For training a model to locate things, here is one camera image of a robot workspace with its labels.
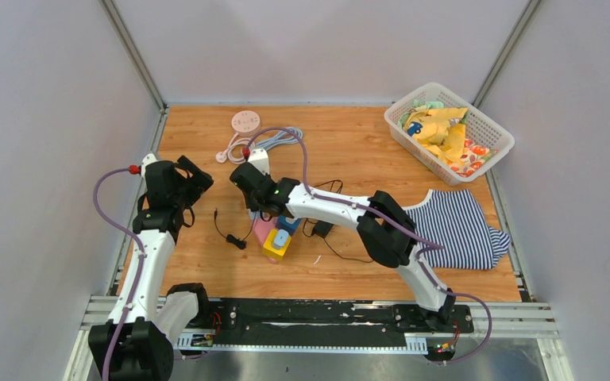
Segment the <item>blue cube power socket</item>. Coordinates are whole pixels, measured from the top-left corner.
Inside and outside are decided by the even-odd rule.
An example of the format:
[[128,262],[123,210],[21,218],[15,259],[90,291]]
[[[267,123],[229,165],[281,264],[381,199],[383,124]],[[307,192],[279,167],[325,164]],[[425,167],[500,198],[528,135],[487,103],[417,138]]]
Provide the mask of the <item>blue cube power socket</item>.
[[276,221],[276,227],[279,230],[286,231],[290,236],[292,236],[299,228],[301,221],[301,218],[279,216]]

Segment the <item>light blue small charger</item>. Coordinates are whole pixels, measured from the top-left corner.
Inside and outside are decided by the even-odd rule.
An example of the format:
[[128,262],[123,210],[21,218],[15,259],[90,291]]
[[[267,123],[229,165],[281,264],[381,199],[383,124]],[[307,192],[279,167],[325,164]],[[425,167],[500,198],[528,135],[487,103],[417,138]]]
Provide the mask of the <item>light blue small charger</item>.
[[288,245],[290,238],[291,235],[287,230],[276,229],[272,239],[272,247],[277,251],[282,250]]

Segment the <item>yellow cube power socket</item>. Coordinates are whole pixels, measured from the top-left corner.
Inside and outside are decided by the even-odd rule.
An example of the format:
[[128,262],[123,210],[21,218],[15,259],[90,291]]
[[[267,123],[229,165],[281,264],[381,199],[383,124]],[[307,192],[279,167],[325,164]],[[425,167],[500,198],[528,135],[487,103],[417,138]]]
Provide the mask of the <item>yellow cube power socket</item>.
[[271,263],[279,263],[285,256],[285,252],[291,243],[291,235],[284,229],[272,229],[262,246],[262,254]]

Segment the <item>black power adapter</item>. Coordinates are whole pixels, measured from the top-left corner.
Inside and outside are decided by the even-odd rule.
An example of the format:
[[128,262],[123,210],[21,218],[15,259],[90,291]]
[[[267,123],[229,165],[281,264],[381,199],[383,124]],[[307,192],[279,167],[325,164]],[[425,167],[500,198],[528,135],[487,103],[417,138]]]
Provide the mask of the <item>black power adapter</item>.
[[333,224],[325,221],[317,221],[312,229],[312,233],[317,236],[325,239],[330,231],[333,228]]

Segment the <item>round pink power socket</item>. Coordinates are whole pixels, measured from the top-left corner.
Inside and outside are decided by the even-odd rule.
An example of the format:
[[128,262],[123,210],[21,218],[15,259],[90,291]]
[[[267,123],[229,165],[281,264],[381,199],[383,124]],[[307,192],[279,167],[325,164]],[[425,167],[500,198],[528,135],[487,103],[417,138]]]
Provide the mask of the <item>round pink power socket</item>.
[[261,117],[252,110],[240,111],[231,119],[235,137],[252,137],[261,129],[261,126]]

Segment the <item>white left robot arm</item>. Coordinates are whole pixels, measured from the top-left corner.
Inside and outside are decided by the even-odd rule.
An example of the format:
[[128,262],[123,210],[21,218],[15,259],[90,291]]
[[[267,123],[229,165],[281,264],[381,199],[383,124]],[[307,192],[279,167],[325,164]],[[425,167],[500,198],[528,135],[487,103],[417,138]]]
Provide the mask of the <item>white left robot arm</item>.
[[186,156],[170,161],[155,153],[125,172],[145,181],[131,227],[95,209],[132,239],[133,253],[118,300],[106,322],[91,327],[88,345],[104,380],[168,380],[181,333],[187,325],[205,326],[212,309],[200,283],[171,287],[162,306],[160,288],[180,230],[193,225],[184,214],[214,180]]

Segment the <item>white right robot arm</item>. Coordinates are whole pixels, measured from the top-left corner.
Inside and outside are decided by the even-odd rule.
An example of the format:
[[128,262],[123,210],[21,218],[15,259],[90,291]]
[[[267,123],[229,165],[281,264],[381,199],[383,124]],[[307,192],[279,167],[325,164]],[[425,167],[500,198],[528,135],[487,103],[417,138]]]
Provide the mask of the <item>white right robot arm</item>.
[[349,196],[311,187],[302,180],[275,181],[251,163],[238,166],[230,182],[252,211],[315,219],[355,231],[369,257],[396,270],[408,285],[428,329],[438,332],[452,323],[456,298],[424,256],[442,246],[419,236],[414,221],[389,193],[379,190],[371,197]]

